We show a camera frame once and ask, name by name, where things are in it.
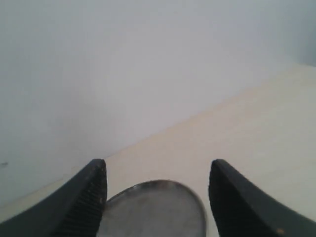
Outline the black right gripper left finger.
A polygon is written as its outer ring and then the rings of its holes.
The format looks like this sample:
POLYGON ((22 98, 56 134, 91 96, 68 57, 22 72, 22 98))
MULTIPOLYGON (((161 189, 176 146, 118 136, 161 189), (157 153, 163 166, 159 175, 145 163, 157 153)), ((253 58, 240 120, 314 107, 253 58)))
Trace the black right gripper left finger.
POLYGON ((103 159, 93 159, 63 186, 0 224, 2 237, 95 237, 107 200, 103 159))

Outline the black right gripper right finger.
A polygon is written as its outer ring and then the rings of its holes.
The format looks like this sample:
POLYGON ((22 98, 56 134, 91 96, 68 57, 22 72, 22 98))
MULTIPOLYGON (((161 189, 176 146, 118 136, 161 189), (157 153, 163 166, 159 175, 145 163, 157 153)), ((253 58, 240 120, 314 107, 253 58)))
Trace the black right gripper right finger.
POLYGON ((208 196, 221 237, 314 237, 316 223, 278 202, 223 159, 211 163, 208 196))

